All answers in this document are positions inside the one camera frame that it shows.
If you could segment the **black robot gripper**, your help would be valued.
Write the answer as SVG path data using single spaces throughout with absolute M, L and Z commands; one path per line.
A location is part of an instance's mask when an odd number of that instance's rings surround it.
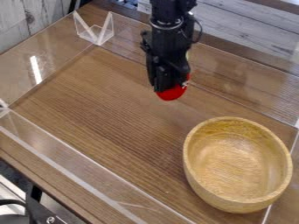
M 143 30 L 140 33 L 148 80 L 156 93 L 176 87 L 187 88 L 189 65 L 164 62 L 189 51 L 193 44 L 192 35 L 192 20 L 181 20 L 172 25 L 151 22 L 151 30 Z

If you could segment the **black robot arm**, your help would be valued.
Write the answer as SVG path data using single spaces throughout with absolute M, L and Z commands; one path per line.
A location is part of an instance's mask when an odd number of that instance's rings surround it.
M 148 80 L 157 94 L 187 88 L 191 74 L 187 52 L 199 42 L 193 37 L 199 20 L 192 15 L 196 0 L 149 0 L 149 30 L 140 32 Z

